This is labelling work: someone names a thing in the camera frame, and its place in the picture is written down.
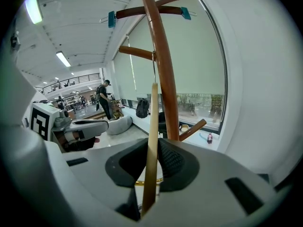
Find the black backpack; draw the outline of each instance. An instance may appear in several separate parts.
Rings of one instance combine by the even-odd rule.
[[[136,109],[136,115],[139,118],[146,118],[148,115],[148,109],[150,107],[150,103],[142,98],[139,100],[138,105],[137,105],[137,109]]]

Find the wooden rod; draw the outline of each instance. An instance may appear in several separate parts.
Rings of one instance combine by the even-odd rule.
[[[157,54],[157,66],[166,118],[167,135],[170,140],[179,140],[178,104],[174,71],[169,45],[162,20],[154,0],[143,0],[149,23],[153,46]]]
[[[149,210],[149,208],[154,204],[156,200],[159,126],[158,84],[153,83],[151,89],[151,124],[148,137],[148,150],[142,201],[142,216]]]
[[[159,6],[158,7],[159,13],[167,13],[167,14],[182,14],[181,8],[178,7],[171,7],[171,6]],[[116,12],[116,18],[124,18],[124,17],[130,17],[134,15],[140,15],[145,14],[144,7],[136,7],[131,9],[124,9],[121,11]]]
[[[129,46],[124,46],[121,45],[119,47],[119,52],[124,53],[124,54],[129,54],[129,55],[135,55],[139,56],[148,60],[152,61],[152,52],[151,51],[146,51],[142,50],[139,48],[134,48],[134,47],[129,47]]]
[[[204,125],[206,125],[205,119],[201,119],[198,123],[196,123],[193,127],[189,128],[187,131],[185,131],[183,134],[180,135],[179,140],[183,141],[189,136],[191,136],[193,133],[201,129]]]
[[[156,6],[159,7],[159,6],[162,6],[164,4],[174,2],[174,1],[178,1],[178,0],[159,0],[159,1],[156,1]]]

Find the railing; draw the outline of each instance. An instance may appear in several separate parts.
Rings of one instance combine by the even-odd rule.
[[[83,82],[88,82],[88,81],[96,81],[100,80],[100,73],[95,73],[95,74],[89,74],[89,75],[84,75],[80,77],[75,77],[75,78],[69,78],[63,81],[55,82],[51,85],[48,85],[46,87],[35,87],[39,92],[42,94],[47,94],[50,92],[54,92],[58,89],[62,89],[68,86],[73,86],[79,83]]]

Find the white ceiling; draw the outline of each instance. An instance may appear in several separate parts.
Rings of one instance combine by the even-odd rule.
[[[99,21],[110,11],[124,9],[129,1],[38,0],[43,20],[35,25],[22,6],[16,20],[21,43],[17,67],[34,86],[73,71],[104,67],[113,29]],[[56,57],[57,51],[63,52],[70,68]]]

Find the black shirt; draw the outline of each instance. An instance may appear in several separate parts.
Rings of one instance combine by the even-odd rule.
[[[102,85],[100,86],[99,93],[103,93],[103,95],[105,97],[107,97],[107,92],[106,92],[105,86],[102,86]],[[100,102],[101,103],[107,103],[107,100],[105,100],[103,97],[100,96]]]

